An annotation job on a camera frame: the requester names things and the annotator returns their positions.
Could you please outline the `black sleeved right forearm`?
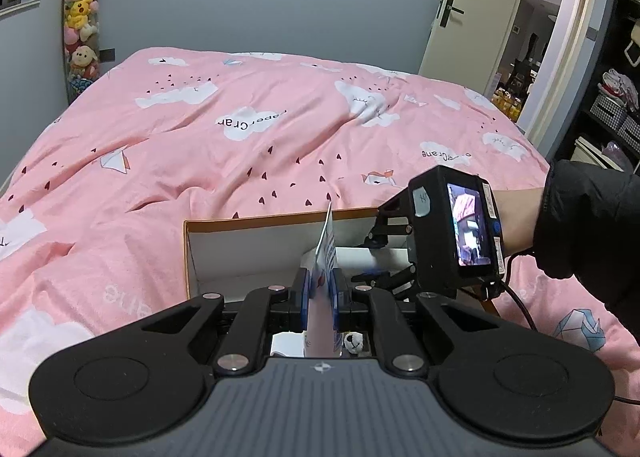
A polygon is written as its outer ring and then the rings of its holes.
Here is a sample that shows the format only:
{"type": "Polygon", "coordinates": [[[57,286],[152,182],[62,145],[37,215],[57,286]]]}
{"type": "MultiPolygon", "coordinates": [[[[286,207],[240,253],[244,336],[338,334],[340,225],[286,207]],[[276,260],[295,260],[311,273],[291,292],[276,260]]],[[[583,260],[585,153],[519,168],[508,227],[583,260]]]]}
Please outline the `black sleeved right forearm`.
{"type": "Polygon", "coordinates": [[[542,272],[576,277],[634,336],[639,335],[637,174],[560,160],[550,169],[534,229],[542,272]]]}

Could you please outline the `right hand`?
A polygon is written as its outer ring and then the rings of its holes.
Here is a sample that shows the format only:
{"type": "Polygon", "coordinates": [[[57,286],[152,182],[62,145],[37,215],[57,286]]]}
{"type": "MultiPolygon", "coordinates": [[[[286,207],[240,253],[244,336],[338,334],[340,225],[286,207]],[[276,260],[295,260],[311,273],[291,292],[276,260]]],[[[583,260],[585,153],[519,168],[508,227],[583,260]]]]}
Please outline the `right hand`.
{"type": "Polygon", "coordinates": [[[506,255],[533,247],[543,188],[495,192],[506,255]]]}

